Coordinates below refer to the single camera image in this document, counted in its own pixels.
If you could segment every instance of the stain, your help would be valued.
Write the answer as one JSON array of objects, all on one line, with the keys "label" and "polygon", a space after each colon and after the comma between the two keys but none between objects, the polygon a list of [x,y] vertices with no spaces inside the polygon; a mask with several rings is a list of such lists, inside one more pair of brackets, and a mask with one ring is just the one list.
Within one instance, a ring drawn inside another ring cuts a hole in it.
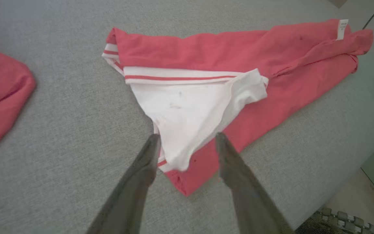
[{"label": "stain", "polygon": [[175,104],[172,103],[172,102],[169,103],[169,107],[170,107],[171,109],[181,109],[181,108],[182,108],[181,106],[175,105]]}]

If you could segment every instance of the gray fabric surface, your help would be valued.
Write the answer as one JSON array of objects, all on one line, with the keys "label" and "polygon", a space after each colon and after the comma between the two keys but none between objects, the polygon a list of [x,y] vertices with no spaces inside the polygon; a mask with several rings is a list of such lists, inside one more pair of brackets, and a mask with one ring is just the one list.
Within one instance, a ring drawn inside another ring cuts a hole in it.
[{"label": "gray fabric surface", "polygon": [[[310,0],[0,0],[0,52],[37,88],[0,142],[0,233],[84,233],[152,132],[101,57],[113,26],[186,37],[337,17]],[[242,156],[296,228],[374,151],[374,47],[359,70]],[[229,190],[213,177],[190,197],[158,172],[142,233],[237,233]]]}]

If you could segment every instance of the white lining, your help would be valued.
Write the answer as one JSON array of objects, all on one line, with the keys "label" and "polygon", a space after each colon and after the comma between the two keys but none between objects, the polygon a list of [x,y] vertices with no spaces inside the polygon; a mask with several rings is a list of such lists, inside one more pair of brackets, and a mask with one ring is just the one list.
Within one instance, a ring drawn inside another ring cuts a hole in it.
[{"label": "white lining", "polygon": [[112,67],[113,67],[117,72],[119,72],[121,75],[125,76],[125,75],[123,74],[122,69],[120,69],[118,66],[116,66],[116,64],[114,63],[113,59],[106,58],[106,57],[104,57],[104,59],[105,59],[105,60],[108,62],[108,64],[109,64],[110,66],[112,66]]},{"label": "white lining", "polygon": [[115,44],[110,44],[108,43],[105,47],[105,50],[113,51],[113,52],[118,52],[118,46]]},{"label": "white lining", "polygon": [[111,55],[111,54],[102,53],[102,57],[104,57],[104,58],[111,58],[111,59],[116,60],[116,62],[120,63],[119,55]]},{"label": "white lining", "polygon": [[165,160],[164,152],[162,151],[162,148],[160,149],[160,156],[158,157],[158,163]]},{"label": "white lining", "polygon": [[144,68],[144,67],[124,67],[125,75],[139,75],[152,77],[219,77],[219,76],[239,76],[243,72],[237,71],[200,71],[189,69],[174,69],[174,68]]},{"label": "white lining", "polygon": [[172,166],[170,166],[168,163],[166,164],[163,164],[161,166],[158,167],[162,172],[169,172],[171,170],[173,170],[174,168]]}]

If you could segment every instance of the gray upholstery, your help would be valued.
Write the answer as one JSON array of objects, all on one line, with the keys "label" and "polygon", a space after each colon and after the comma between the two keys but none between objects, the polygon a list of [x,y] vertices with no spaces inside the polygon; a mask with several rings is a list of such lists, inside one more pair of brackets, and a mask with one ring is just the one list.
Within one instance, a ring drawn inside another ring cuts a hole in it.
[{"label": "gray upholstery", "polygon": [[[102,58],[113,26],[186,37],[324,21],[318,0],[0,0],[0,52],[24,62],[37,88],[0,142],[0,233],[84,233],[152,132]],[[374,46],[319,100],[242,156],[296,228],[374,151]],[[215,175],[190,197],[158,172],[142,233],[237,233]]]}]

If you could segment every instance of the white trim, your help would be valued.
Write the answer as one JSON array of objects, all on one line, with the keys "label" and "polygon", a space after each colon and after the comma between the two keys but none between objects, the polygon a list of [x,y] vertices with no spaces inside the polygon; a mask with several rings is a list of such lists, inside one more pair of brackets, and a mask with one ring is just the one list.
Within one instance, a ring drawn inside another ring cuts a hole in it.
[{"label": "white trim", "polygon": [[118,52],[118,46],[115,44],[110,44],[108,43],[105,47],[105,50],[113,51],[113,52]]},{"label": "white trim", "polygon": [[199,71],[189,69],[174,68],[144,68],[144,67],[124,67],[125,75],[140,75],[152,77],[219,77],[219,76],[239,76],[243,72],[237,71]]},{"label": "white trim", "polygon": [[165,156],[164,156],[164,150],[161,148],[160,149],[160,156],[158,157],[158,163],[162,162],[165,160]]},{"label": "white trim", "polygon": [[119,55],[111,55],[111,54],[102,53],[102,57],[104,57],[104,58],[111,58],[111,59],[116,60],[116,62],[120,62]]},{"label": "white trim", "polygon": [[153,131],[154,131],[154,134],[160,134],[158,130],[158,126],[154,123],[154,121],[153,121]]},{"label": "white trim", "polygon": [[173,168],[168,164],[164,164],[164,165],[161,165],[158,167],[162,172],[169,172],[171,171]]},{"label": "white trim", "polygon": [[125,75],[123,74],[122,69],[120,69],[118,66],[115,65],[113,59],[105,58],[105,57],[104,57],[104,59],[105,59],[105,60],[108,62],[108,64],[109,64],[110,66],[112,66],[112,67],[113,67],[117,72],[119,72],[121,75],[125,76]]},{"label": "white trim", "polygon": [[209,80],[148,80],[148,79],[125,79],[126,84],[147,84],[147,85],[187,85],[187,84],[204,84],[204,83],[216,83],[216,82],[226,82],[233,78],[225,77],[218,79],[209,79]]},{"label": "white trim", "polygon": [[261,74],[260,74],[260,76],[261,76],[261,80],[262,80],[262,82],[263,82],[264,85],[265,85],[265,89],[267,89],[267,88],[268,88],[269,79],[266,78],[266,77],[264,77],[264,76],[262,76]]}]

